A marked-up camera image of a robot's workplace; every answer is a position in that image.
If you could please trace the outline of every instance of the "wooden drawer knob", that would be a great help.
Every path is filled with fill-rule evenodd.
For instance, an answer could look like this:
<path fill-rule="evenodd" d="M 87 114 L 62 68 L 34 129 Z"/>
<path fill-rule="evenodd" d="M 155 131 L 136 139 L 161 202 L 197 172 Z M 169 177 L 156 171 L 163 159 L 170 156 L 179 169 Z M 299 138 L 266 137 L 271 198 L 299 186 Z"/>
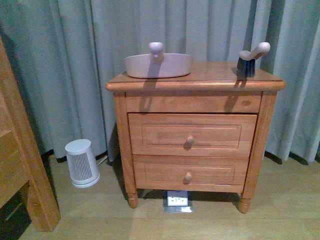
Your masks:
<path fill-rule="evenodd" d="M 193 144 L 194 142 L 195 142 L 195 139 L 194 139 L 194 137 L 193 136 L 188 136 L 188 138 L 186 139 L 186 142 L 188 143 L 188 144 Z"/>
<path fill-rule="evenodd" d="M 183 179 L 183 184 L 189 184 L 192 180 L 192 175 L 190 172 L 187 172 Z"/>

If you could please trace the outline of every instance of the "bottom drawer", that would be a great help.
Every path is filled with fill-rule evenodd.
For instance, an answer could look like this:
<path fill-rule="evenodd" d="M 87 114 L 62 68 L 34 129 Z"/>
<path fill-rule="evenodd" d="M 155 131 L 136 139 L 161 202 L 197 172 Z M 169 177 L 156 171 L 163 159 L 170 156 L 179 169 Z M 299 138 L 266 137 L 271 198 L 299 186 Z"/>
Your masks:
<path fill-rule="evenodd" d="M 248 158 L 134 155 L 139 189 L 240 193 Z"/>

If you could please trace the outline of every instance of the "nightstand top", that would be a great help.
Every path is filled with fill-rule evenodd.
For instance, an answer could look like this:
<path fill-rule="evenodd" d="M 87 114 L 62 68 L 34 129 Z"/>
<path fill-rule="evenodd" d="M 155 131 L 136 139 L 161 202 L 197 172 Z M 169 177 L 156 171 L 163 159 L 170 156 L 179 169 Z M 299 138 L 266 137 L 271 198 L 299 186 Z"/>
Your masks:
<path fill-rule="evenodd" d="M 191 73 L 170 78 L 134 78 L 126 72 L 114 77 L 106 88 L 111 92 L 129 91 L 279 91 L 281 78 L 256 68 L 254 77 L 237 76 L 235 61 L 194 62 Z"/>

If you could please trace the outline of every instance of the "heater vent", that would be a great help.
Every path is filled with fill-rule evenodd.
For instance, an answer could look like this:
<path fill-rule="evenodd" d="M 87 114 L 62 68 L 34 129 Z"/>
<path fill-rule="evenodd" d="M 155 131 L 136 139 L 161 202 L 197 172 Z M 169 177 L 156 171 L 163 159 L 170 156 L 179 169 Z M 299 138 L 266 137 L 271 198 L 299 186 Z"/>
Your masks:
<path fill-rule="evenodd" d="M 70 176 L 77 181 L 87 180 L 92 178 L 88 156 L 86 153 L 79 155 L 70 155 Z"/>

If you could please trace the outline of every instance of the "top drawer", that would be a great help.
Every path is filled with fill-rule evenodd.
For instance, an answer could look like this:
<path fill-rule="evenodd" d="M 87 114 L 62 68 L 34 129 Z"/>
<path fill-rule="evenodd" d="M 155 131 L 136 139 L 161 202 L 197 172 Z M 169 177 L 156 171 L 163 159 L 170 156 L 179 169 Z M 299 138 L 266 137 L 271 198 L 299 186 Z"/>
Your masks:
<path fill-rule="evenodd" d="M 261 92 L 126 93 L 128 113 L 258 113 Z"/>
<path fill-rule="evenodd" d="M 134 155 L 248 158 L 255 114 L 130 113 Z"/>

